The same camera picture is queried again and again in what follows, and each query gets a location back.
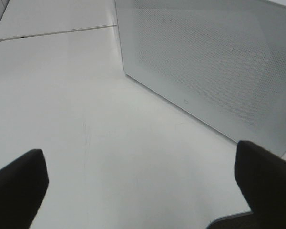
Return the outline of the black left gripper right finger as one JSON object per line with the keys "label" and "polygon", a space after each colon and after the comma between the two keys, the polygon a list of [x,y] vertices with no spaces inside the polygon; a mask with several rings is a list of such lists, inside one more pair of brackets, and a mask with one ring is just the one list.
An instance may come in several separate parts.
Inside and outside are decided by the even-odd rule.
{"label": "black left gripper right finger", "polygon": [[263,229],[286,229],[286,161],[250,141],[239,141],[235,180]]}

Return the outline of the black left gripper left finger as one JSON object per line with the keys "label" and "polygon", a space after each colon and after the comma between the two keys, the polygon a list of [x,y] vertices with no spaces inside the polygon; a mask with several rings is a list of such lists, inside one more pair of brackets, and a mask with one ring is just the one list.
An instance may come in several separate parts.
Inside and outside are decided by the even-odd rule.
{"label": "black left gripper left finger", "polygon": [[0,229],[28,229],[48,185],[41,149],[30,150],[0,169]]}

